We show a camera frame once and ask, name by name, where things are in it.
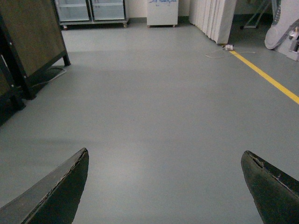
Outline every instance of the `epoxy floor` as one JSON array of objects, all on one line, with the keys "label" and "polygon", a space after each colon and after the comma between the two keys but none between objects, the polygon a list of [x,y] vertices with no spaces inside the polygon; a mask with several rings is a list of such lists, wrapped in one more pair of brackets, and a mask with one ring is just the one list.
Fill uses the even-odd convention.
[{"label": "epoxy floor", "polygon": [[[230,42],[299,95],[298,62],[260,32],[236,25]],[[0,206],[82,147],[90,166],[74,224],[262,224],[245,150],[299,179],[298,105],[236,57],[205,57],[220,47],[195,26],[63,36],[68,72],[0,127]]]}]

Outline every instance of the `cable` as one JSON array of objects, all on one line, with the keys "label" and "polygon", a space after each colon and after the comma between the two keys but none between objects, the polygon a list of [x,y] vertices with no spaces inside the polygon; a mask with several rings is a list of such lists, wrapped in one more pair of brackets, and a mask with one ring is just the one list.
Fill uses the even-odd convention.
[{"label": "cable", "polygon": [[221,50],[224,50],[224,48],[216,50],[216,51],[212,51],[211,53],[207,53],[207,54],[205,54],[205,56],[208,57],[208,58],[212,58],[212,59],[221,59],[221,58],[231,57],[231,56],[234,56],[234,55],[240,55],[240,54],[245,54],[245,53],[255,54],[254,51],[244,51],[244,52],[240,52],[240,53],[236,53],[236,54],[230,54],[230,55],[221,56],[221,57],[211,57],[211,56],[209,56],[210,54],[215,53],[217,51],[221,51]]},{"label": "cable", "polygon": [[43,85],[43,84],[47,84],[47,83],[49,83],[49,82],[52,82],[53,80],[55,80],[55,79],[57,79],[57,78],[59,78],[59,77],[61,77],[62,75],[64,75],[66,72],[67,72],[67,70],[65,70],[65,69],[62,69],[62,68],[50,68],[50,69],[59,69],[59,70],[61,70],[62,72],[61,73],[59,73],[58,75],[56,75],[54,78],[52,78],[52,79],[50,79],[49,81],[45,81],[45,82],[42,82],[42,83],[38,83],[38,84],[35,84],[35,85],[33,85],[32,87],[35,87],[35,86],[38,86],[38,85]]}]

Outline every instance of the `baseboard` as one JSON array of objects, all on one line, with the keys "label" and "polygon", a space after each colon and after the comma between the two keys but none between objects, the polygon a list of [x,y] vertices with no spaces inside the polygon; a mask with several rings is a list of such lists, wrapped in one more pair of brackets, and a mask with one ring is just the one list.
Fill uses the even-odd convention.
[{"label": "baseboard", "polygon": [[[146,17],[136,17],[136,18],[130,18],[131,23],[146,23]],[[179,23],[189,23],[189,17],[188,16],[179,16],[178,17]]]}]

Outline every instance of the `white freezer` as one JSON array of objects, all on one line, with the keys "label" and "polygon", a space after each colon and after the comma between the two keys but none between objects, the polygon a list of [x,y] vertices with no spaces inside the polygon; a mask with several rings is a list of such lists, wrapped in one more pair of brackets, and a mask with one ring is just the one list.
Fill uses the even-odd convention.
[{"label": "white freezer", "polygon": [[177,25],[178,0],[147,0],[148,26]]}]

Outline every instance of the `yellow floor line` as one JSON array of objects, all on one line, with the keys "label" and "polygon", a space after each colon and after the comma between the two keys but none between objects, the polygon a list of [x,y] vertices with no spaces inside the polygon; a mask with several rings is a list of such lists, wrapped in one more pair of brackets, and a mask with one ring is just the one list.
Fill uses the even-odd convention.
[{"label": "yellow floor line", "polygon": [[291,91],[289,91],[282,84],[280,84],[279,82],[277,82],[275,79],[273,79],[272,77],[270,77],[267,73],[265,73],[264,71],[262,71],[261,69],[259,69],[258,67],[256,67],[253,63],[251,63],[246,58],[244,58],[241,55],[239,55],[234,50],[230,51],[230,53],[232,53],[235,57],[239,58],[242,62],[244,62],[246,65],[248,65],[252,70],[254,70],[255,72],[257,72],[261,77],[263,77],[264,79],[266,79],[269,83],[271,83],[273,86],[275,86],[280,91],[282,91],[285,95],[287,95],[289,98],[291,98],[292,100],[294,100],[297,104],[299,104],[299,97],[297,95],[295,95],[294,93],[292,93]]}]

